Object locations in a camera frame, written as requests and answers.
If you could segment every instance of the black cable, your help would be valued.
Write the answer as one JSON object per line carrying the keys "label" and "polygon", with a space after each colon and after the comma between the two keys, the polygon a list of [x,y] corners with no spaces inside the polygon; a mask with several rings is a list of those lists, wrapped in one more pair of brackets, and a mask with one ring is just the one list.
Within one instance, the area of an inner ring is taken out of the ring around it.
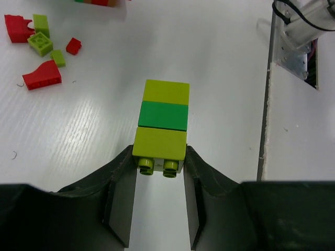
{"label": "black cable", "polygon": [[301,13],[301,11],[298,9],[297,6],[295,6],[290,0],[274,0],[273,4],[272,4],[272,9],[273,9],[273,12],[275,12],[275,14],[277,16],[279,16],[279,18],[281,18],[284,23],[286,25],[288,25],[289,23],[291,23],[291,19],[290,18],[287,18],[285,17],[276,7],[276,2],[282,2],[286,5],[288,5],[289,7],[291,7],[291,9],[296,13],[298,14],[298,16],[307,24],[309,24],[310,26],[312,26],[313,28],[315,29],[318,29],[318,30],[322,30],[322,31],[335,31],[335,30],[328,30],[328,29],[324,29],[324,28],[321,28],[315,24],[312,24],[310,21],[308,21],[306,19],[306,17],[304,16],[303,13]]}

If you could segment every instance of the metal bracket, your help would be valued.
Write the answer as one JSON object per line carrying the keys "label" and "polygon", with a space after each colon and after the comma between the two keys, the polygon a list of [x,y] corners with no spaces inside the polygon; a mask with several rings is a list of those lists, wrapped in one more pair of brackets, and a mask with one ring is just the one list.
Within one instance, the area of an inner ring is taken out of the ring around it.
{"label": "metal bracket", "polygon": [[[287,17],[293,13],[292,9],[283,3],[277,2],[277,8]],[[284,26],[284,22],[279,17],[275,17],[273,61],[305,80],[308,77],[307,53],[310,52],[310,46],[307,45],[300,51],[292,49],[287,38],[289,34],[284,31]]]}

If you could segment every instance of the red lego piece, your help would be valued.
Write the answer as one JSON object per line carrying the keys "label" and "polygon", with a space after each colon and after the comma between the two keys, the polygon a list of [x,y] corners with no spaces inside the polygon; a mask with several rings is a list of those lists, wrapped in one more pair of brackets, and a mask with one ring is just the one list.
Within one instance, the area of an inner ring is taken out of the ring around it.
{"label": "red lego piece", "polygon": [[79,40],[77,40],[75,38],[72,38],[71,41],[69,42],[68,46],[66,46],[66,51],[69,54],[77,55],[78,52],[79,52],[79,49],[81,47],[82,47],[81,41],[79,41]]}
{"label": "red lego piece", "polygon": [[108,0],[92,0],[91,3],[96,5],[107,6]]}
{"label": "red lego piece", "polygon": [[23,75],[28,90],[59,84],[62,76],[54,60],[42,63],[34,72]]}
{"label": "red lego piece", "polygon": [[12,43],[27,43],[27,39],[35,34],[35,30],[28,27],[32,20],[22,16],[5,15],[7,32]]}

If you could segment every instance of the green duplo block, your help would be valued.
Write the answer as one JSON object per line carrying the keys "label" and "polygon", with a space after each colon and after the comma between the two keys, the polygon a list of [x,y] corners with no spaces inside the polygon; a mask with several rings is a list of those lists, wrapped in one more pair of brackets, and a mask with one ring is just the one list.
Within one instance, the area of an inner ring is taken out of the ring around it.
{"label": "green duplo block", "polygon": [[183,161],[186,154],[186,132],[137,127],[133,156]]}
{"label": "green duplo block", "polygon": [[50,57],[55,61],[57,67],[64,67],[66,65],[63,53],[61,50],[52,51]]}
{"label": "green duplo block", "polygon": [[143,101],[139,127],[187,131],[188,106]]}
{"label": "green duplo block", "polygon": [[147,80],[143,94],[143,101],[188,106],[189,84]]}
{"label": "green duplo block", "polygon": [[42,32],[39,32],[28,38],[28,43],[38,52],[40,56],[45,56],[53,50],[52,41]]}
{"label": "green duplo block", "polygon": [[50,38],[48,18],[46,15],[33,14],[33,26],[35,32],[42,32],[47,38]]}

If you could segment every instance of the white panel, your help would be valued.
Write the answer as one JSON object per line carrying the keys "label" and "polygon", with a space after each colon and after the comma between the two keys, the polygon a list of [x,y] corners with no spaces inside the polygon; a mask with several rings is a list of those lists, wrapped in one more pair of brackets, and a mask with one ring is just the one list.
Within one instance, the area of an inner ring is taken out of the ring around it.
{"label": "white panel", "polygon": [[319,90],[273,65],[265,179],[335,180],[335,34],[319,39]]}
{"label": "white panel", "polygon": [[[109,162],[133,143],[149,78],[190,83],[188,143],[255,180],[271,0],[0,1],[1,15],[34,13],[48,15],[55,49],[72,37],[83,47],[65,53],[61,85],[29,92],[16,84],[48,56],[11,44],[0,24],[0,182],[55,191]],[[182,174],[138,177],[129,250],[189,250]]]}

